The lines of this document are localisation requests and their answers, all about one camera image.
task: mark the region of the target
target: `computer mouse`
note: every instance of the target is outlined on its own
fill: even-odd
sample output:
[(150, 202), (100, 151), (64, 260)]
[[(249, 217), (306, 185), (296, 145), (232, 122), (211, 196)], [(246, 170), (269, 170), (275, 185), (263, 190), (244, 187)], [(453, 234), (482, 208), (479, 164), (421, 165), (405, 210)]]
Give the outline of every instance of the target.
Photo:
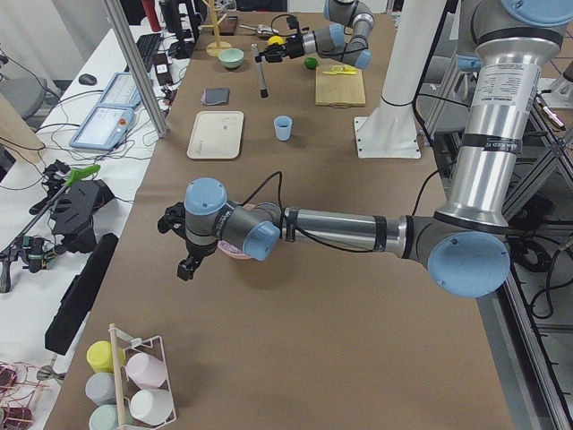
[(92, 74), (84, 73), (80, 75), (80, 77), (78, 78), (78, 82), (81, 85), (95, 85), (96, 83), (98, 83), (98, 78), (96, 78)]

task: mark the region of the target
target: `white desk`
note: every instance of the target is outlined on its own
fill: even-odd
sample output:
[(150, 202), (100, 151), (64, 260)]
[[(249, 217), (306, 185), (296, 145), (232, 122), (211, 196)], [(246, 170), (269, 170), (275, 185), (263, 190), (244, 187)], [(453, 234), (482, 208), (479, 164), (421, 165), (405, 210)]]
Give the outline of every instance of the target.
[[(150, 33), (150, 28), (132, 27), (132, 32), (134, 38), (137, 39), (141, 34)], [(174, 39), (168, 39), (161, 49), (167, 49), (172, 41)], [(174, 82), (179, 81), (183, 76), (188, 63), (189, 60), (175, 60), (170, 66)], [(124, 57), (113, 31), (110, 31), (88, 63), (78, 73), (78, 76), (83, 73), (93, 74), (98, 78), (97, 85), (92, 87), (81, 85), (76, 79), (62, 99), (88, 90), (103, 90), (113, 74), (122, 72), (124, 68)], [(157, 86), (157, 79), (155, 76), (153, 78), (156, 85), (155, 92), (160, 97), (163, 94)], [(98, 101), (99, 96), (100, 93), (91, 93), (65, 101), (50, 113), (44, 125), (80, 124)], [(51, 137), (56, 130), (58, 127), (54, 126), (38, 132), (39, 139), (47, 146), (41, 154), (46, 165), (51, 164), (55, 159), (74, 166), (91, 164), (90, 160), (81, 158), (93, 157), (94, 154), (66, 151), (69, 150), (68, 142), (77, 127), (63, 127), (61, 131), (53, 134), (54, 141), (56, 141), (53, 142)], [(94, 231), (97, 239), (109, 232), (118, 237), (122, 234), (132, 208), (129, 201), (133, 200), (149, 164), (149, 158), (153, 154), (157, 134), (153, 131), (153, 125), (143, 107), (138, 107), (136, 110), (135, 120), (128, 136), (127, 145), (117, 152), (118, 155), (124, 154), (125, 157), (104, 159), (99, 162), (101, 170), (97, 178), (103, 179), (114, 195), (125, 202), (114, 199), (96, 213)], [(1, 185), (13, 188), (31, 185), (39, 179), (39, 172), (36, 168), (43, 171), (45, 166), (41, 162), (36, 167), (26, 163), (17, 163), (10, 169)], [(28, 213), (30, 206), (45, 196), (46, 192), (39, 183), (24, 191), (8, 191), (0, 188), (0, 207), (3, 214), (0, 219), (0, 246), (2, 248), (10, 243), (31, 219)], [(48, 215), (45, 215), (45, 218), (31, 230), (30, 234), (52, 238), (47, 222)], [(73, 277), (81, 272), (88, 257), (88, 254), (66, 253), (51, 262), (48, 270), (36, 274), (23, 270), (21, 262), (12, 265), (13, 291), (0, 295), (0, 314), (2, 315), (0, 361), (6, 363), (24, 361), (38, 367), (50, 363), (55, 354), (44, 348), (44, 333), (56, 315), (62, 295), (68, 289)], [(54, 369), (57, 372), (67, 370), (78, 337), (65, 357), (57, 356), (54, 363)], [(35, 377), (35, 371), (31, 372), (30, 379), (35, 380)], [(35, 419), (32, 426), (34, 430), (43, 428), (59, 392), (59, 385), (55, 381), (48, 381), (47, 385), (49, 388), (39, 395), (36, 394), (34, 401), (30, 404)]]

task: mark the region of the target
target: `blue joint cap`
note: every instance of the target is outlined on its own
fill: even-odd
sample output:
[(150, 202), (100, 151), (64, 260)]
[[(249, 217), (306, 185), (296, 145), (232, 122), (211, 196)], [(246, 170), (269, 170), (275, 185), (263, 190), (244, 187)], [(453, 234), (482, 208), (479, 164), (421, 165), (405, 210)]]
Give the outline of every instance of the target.
[(516, 20), (535, 27), (557, 27), (573, 20), (571, 0), (501, 0)]
[(456, 55), (458, 61), (458, 70), (461, 72), (479, 72), (482, 68), (482, 60), (477, 56), (461, 56)]
[(460, 297), (481, 297), (496, 290), (509, 274), (509, 253), (487, 233), (457, 233), (430, 254), (428, 272), (434, 282)]
[(212, 177), (195, 179), (185, 192), (185, 210), (200, 217), (218, 212), (226, 202), (227, 190)]
[(330, 0), (324, 1), (324, 9), (322, 10), (322, 14), (326, 20), (330, 21)]
[(330, 36), (335, 47), (342, 47), (344, 41), (344, 27), (340, 24), (330, 24)]
[(360, 70), (365, 70), (370, 64), (370, 60), (372, 60), (372, 52), (370, 52), (370, 49), (365, 49), (356, 59), (355, 67)]
[(270, 221), (263, 221), (254, 227), (243, 242), (243, 252), (255, 260), (264, 262), (277, 243), (280, 231)]

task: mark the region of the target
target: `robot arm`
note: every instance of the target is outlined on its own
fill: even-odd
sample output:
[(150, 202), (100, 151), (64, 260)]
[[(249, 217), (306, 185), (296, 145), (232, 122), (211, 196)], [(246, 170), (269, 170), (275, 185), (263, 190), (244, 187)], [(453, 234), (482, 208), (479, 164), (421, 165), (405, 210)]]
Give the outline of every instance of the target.
[(493, 234), (508, 226), (501, 209), (537, 81), (571, 18), (569, 0), (462, 2), (458, 64), (471, 70), (481, 63), (481, 70), (451, 194), (434, 218)]
[[(359, 7), (360, 2), (331, 0), (328, 17), (345, 25), (352, 22), (355, 35), (368, 33), (364, 12), (356, 13)], [(535, 86), (543, 64), (560, 51), (562, 33), (571, 19), (573, 0), (463, 0), (460, 29), (466, 35), (460, 34), (460, 63), (476, 66), (479, 62), (470, 58), (475, 52), (482, 69), (452, 190), (433, 218), (385, 219), (294, 208), (283, 215), (269, 203), (248, 212), (227, 200), (222, 184), (213, 179), (204, 184), (202, 179), (192, 183), (200, 186), (187, 190), (186, 213), (180, 221), (186, 227), (178, 229), (190, 257), (198, 255), (201, 260), (205, 249), (212, 254), (213, 244), (225, 239), (264, 260), (282, 231), (287, 241), (303, 235), (329, 245), (392, 252), (419, 262), (440, 287), (458, 296), (479, 297), (493, 291), (509, 274), (508, 252), (495, 235), (503, 234), (508, 225), (501, 208)], [(366, 46), (360, 36), (353, 39), (349, 44)], [(296, 44), (302, 41), (301, 36)], [(320, 50), (318, 40), (314, 48)], [(306, 53), (299, 49), (295, 54), (290, 47), (291, 51), (293, 57)]]
[(287, 242), (310, 238), (355, 250), (390, 252), (419, 262), (440, 287), (462, 297), (493, 291), (509, 273), (505, 246), (486, 233), (426, 217), (386, 219), (297, 208), (285, 209), (283, 217), (281, 209), (272, 203), (247, 211), (227, 199), (219, 181), (207, 177), (191, 182), (184, 203), (168, 208), (158, 227), (161, 233), (173, 229), (185, 239), (189, 257), (179, 263), (177, 271), (183, 280), (192, 279), (202, 259), (215, 252), (218, 240), (264, 261), (280, 233)]
[[(374, 27), (374, 18), (370, 8), (358, 0), (327, 0), (324, 5), (324, 17), (335, 24), (324, 29), (302, 33), (294, 15), (287, 18), (290, 30), (296, 34), (286, 38), (284, 44), (268, 46), (255, 56), (257, 63), (266, 60), (279, 63), (286, 56), (298, 58), (317, 54), (332, 58), (347, 65), (365, 69), (370, 63), (371, 52), (368, 38)], [(344, 28), (353, 30), (351, 39), (345, 43)]]

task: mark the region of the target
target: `yellow cup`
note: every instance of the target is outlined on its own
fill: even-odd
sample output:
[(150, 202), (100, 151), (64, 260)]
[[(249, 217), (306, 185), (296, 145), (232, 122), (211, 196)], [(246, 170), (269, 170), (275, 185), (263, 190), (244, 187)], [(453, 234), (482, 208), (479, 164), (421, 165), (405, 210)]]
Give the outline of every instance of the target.
[[(122, 366), (125, 361), (125, 354), (120, 348), (117, 352), (119, 354), (119, 364)], [(108, 372), (110, 374), (114, 372), (114, 363), (111, 358), (111, 343), (108, 340), (100, 340), (91, 345), (86, 358), (94, 372)]]

